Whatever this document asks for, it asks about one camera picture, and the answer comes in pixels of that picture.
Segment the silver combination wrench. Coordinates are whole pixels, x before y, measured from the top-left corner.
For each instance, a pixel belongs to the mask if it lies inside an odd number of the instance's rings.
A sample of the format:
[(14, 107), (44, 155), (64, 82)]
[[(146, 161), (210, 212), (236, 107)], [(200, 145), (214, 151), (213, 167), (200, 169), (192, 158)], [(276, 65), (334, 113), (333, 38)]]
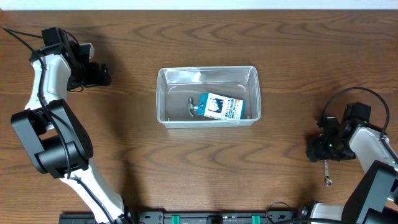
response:
[(327, 187), (331, 187), (333, 185), (333, 181), (330, 177), (330, 173), (329, 173), (329, 168), (328, 168), (328, 161), (324, 160), (323, 161), (323, 165), (324, 165), (324, 171), (325, 171), (325, 185)]

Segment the clear plastic container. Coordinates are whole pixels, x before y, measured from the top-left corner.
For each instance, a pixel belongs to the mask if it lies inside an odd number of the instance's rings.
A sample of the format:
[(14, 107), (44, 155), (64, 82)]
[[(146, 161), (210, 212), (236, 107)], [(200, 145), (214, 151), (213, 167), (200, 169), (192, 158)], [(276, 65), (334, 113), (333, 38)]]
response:
[[(198, 105), (200, 95), (214, 93), (244, 100), (239, 120), (218, 120), (195, 115), (187, 104)], [(250, 126), (261, 118), (261, 94), (257, 69), (253, 66), (162, 68), (156, 91), (157, 120), (166, 128), (225, 128)]]

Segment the blue white screwdriver box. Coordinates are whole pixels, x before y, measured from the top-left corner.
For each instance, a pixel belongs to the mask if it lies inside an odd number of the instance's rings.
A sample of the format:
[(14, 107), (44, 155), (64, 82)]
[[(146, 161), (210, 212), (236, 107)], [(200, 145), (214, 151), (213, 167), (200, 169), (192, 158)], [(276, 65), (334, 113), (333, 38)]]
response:
[(246, 102), (214, 93), (200, 95), (196, 114), (218, 120), (239, 120), (243, 118)]

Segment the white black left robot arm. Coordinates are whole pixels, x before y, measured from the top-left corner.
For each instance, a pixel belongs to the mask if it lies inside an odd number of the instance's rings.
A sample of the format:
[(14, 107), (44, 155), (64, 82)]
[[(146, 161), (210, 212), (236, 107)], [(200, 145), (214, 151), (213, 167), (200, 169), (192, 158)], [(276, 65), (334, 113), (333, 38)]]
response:
[(103, 179), (91, 139), (67, 104), (68, 91), (109, 85), (105, 64), (91, 62), (94, 47), (47, 41), (32, 53), (30, 100), (11, 124), (34, 167), (71, 187), (89, 206), (94, 223), (135, 223), (124, 199)]

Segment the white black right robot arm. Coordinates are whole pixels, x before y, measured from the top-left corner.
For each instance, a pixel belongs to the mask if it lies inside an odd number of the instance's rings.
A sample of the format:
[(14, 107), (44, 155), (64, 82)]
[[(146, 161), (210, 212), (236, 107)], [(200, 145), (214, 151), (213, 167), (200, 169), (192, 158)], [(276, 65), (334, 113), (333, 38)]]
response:
[(322, 134), (307, 141), (306, 155), (312, 162), (358, 159), (364, 177), (343, 205), (315, 202), (302, 216), (311, 223), (322, 219), (344, 223), (397, 223), (397, 211), (386, 202), (397, 202), (397, 154), (382, 129), (369, 122), (371, 107), (346, 105), (343, 118), (327, 117)]

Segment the small steel claw hammer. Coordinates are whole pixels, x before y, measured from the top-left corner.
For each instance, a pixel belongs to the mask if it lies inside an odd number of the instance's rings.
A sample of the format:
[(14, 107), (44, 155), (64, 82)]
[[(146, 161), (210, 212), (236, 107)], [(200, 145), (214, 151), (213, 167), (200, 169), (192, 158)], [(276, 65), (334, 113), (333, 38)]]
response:
[(193, 103), (192, 97), (188, 99), (187, 108), (191, 117), (194, 117), (197, 114), (198, 106)]

